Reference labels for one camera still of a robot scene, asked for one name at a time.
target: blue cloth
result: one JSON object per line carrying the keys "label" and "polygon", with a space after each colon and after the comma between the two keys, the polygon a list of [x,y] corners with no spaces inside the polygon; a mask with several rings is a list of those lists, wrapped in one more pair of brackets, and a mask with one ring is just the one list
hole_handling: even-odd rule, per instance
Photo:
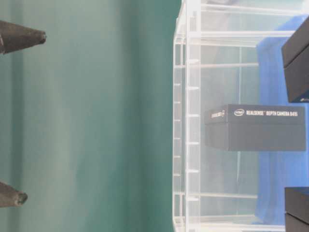
{"label": "blue cloth", "polygon": [[[296,30],[306,18],[305,15],[294,17],[278,30]],[[309,138],[307,105],[291,104],[287,99],[281,54],[281,47],[286,41],[287,38],[266,38],[257,46],[260,67],[260,104],[304,106],[306,137]],[[284,225],[284,188],[309,186],[308,151],[260,152],[258,184],[256,216],[263,224]]]}

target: intel logo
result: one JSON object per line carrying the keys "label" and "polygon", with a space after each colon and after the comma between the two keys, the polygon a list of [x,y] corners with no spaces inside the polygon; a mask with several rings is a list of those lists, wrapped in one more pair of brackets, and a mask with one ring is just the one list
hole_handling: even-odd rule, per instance
{"label": "intel logo", "polygon": [[235,110],[234,112],[235,116],[243,116],[244,114],[245,114],[245,110],[243,109],[238,109],[238,110]]}

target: black box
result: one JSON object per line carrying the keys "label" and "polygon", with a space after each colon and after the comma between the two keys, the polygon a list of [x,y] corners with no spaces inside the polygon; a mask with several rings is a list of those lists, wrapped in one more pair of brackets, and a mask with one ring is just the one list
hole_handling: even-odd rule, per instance
{"label": "black box", "polygon": [[309,18],[282,47],[289,102],[309,102]]}
{"label": "black box", "polygon": [[285,188],[285,211],[309,224],[309,188]]}
{"label": "black box", "polygon": [[298,220],[292,215],[285,214],[285,231],[286,232],[309,232],[309,225]]}
{"label": "black box", "polygon": [[228,151],[304,151],[304,107],[229,104],[205,112],[206,145]]}

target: green backdrop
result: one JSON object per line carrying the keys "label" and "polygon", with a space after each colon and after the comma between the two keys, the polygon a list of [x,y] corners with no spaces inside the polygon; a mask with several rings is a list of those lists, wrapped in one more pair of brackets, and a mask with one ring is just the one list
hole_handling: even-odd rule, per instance
{"label": "green backdrop", "polygon": [[170,232],[172,36],[180,0],[3,0],[45,45],[0,57],[6,232]]}

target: black cone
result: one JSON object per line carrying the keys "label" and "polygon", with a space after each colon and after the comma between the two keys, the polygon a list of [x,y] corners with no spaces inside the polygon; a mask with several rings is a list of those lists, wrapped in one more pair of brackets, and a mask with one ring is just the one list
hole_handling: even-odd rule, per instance
{"label": "black cone", "polygon": [[46,35],[44,31],[0,20],[0,54],[33,47],[43,44],[45,41]]}

